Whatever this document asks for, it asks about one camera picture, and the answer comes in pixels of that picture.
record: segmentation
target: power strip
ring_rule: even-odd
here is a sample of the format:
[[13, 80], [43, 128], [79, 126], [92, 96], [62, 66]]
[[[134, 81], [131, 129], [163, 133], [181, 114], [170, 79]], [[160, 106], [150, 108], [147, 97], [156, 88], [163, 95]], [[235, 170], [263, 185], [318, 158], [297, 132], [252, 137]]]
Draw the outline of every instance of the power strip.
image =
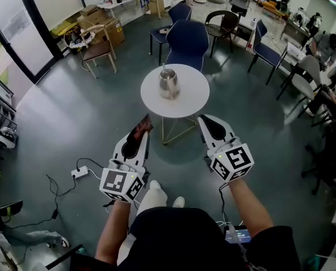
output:
[[73, 178], [80, 178], [86, 174], [88, 174], [89, 171], [88, 171], [88, 168], [87, 166], [83, 166], [79, 169], [74, 169], [72, 172], [71, 172], [71, 175]]

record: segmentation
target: door frame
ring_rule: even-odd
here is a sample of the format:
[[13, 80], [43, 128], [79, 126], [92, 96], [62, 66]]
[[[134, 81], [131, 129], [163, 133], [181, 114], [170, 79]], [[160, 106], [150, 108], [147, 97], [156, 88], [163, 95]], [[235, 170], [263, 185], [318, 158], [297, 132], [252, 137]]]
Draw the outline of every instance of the door frame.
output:
[[44, 67], [34, 75], [28, 67], [23, 63], [20, 59], [18, 54], [12, 48], [11, 44], [6, 40], [5, 36], [3, 35], [0, 29], [0, 43], [5, 48], [6, 52], [10, 55], [12, 60], [17, 64], [17, 66], [24, 72], [24, 74], [34, 83], [36, 84], [50, 68], [59, 60], [62, 59], [64, 56], [61, 50], [58, 48], [57, 44], [55, 43], [49, 29], [47, 28], [38, 8], [34, 2], [34, 0], [22, 0], [28, 15], [30, 16], [32, 23], [36, 27], [37, 31], [39, 32], [42, 40], [46, 44], [47, 48], [53, 55], [53, 58], [46, 63]]

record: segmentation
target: smartphone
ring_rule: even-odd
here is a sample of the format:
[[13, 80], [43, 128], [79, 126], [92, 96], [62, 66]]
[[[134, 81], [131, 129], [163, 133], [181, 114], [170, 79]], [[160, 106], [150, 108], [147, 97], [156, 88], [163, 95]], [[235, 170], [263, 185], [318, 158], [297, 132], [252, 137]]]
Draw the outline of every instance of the smartphone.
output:
[[[234, 226], [235, 232], [237, 233], [239, 242], [242, 244], [247, 244], [251, 242], [251, 235], [248, 232], [245, 226]], [[225, 240], [230, 244], [237, 244], [236, 241], [233, 239], [232, 234], [229, 231], [229, 226], [224, 227], [224, 236]]]

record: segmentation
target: floor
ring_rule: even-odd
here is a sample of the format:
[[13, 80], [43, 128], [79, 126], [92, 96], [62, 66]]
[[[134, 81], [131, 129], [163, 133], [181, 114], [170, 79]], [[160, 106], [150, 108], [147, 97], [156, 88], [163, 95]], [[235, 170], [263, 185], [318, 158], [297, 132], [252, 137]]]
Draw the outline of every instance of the floor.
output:
[[[157, 43], [152, 56], [148, 54], [149, 29], [169, 22], [166, 15], [161, 20], [143, 16], [126, 25], [126, 40], [116, 48], [117, 74], [109, 61], [100, 59], [101, 66], [96, 71], [99, 79], [95, 80], [81, 69], [78, 56], [69, 55], [28, 91], [16, 115], [18, 147], [3, 154], [0, 204], [24, 201], [22, 211], [12, 218], [10, 226], [50, 218], [55, 208], [54, 196], [45, 174], [57, 181], [61, 191], [71, 188], [71, 171], [76, 168], [78, 158], [92, 158], [107, 165], [118, 140], [149, 112], [140, 97], [143, 79], [158, 66]], [[168, 45], [164, 45], [163, 61], [167, 54]], [[300, 108], [291, 112], [299, 99], [293, 89], [288, 88], [276, 101], [283, 74], [276, 72], [265, 86], [270, 67], [261, 60], [247, 73], [252, 58], [239, 47], [231, 54], [229, 44], [224, 41], [217, 44], [212, 59], [206, 54], [203, 74], [211, 93], [201, 113], [227, 121], [242, 142], [249, 145], [255, 165], [246, 181], [274, 223], [293, 228], [303, 261], [321, 252], [332, 229], [330, 221], [335, 205], [328, 188], [323, 185], [317, 196], [313, 196], [315, 180], [300, 177], [301, 171], [311, 165], [304, 146], [310, 143], [321, 147], [322, 130], [311, 128], [311, 118], [306, 115], [297, 119]], [[205, 149], [198, 130], [163, 146], [161, 121], [153, 113], [150, 115], [155, 126], [146, 163], [150, 180], [161, 183], [168, 194], [168, 205], [177, 196], [184, 196], [187, 207], [201, 208], [214, 220], [221, 221], [218, 188], [222, 181], [209, 172], [203, 161]], [[86, 165], [101, 175], [96, 165], [89, 162]], [[58, 198], [56, 220], [20, 230], [58, 231], [73, 246], [81, 243], [94, 255], [108, 218], [103, 205], [109, 202], [98, 185], [92, 174], [78, 179], [75, 190]], [[145, 192], [141, 191], [138, 200]], [[225, 212], [234, 224], [239, 224], [241, 219], [227, 188], [224, 196]], [[130, 222], [135, 214], [132, 206]], [[27, 252], [24, 269], [31, 270], [36, 260], [44, 264], [53, 260], [53, 251], [44, 247]], [[17, 258], [24, 251], [24, 247], [14, 248]]]

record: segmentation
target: white marker cube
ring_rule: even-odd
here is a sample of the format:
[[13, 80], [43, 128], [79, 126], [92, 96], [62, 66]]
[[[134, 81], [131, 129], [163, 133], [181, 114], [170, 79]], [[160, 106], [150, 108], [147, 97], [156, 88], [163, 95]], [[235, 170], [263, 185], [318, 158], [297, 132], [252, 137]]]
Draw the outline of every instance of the white marker cube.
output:
[[246, 143], [214, 154], [211, 168], [225, 181], [245, 176], [254, 161]]
[[138, 173], [104, 168], [99, 189], [113, 200], [132, 203], [143, 185]]

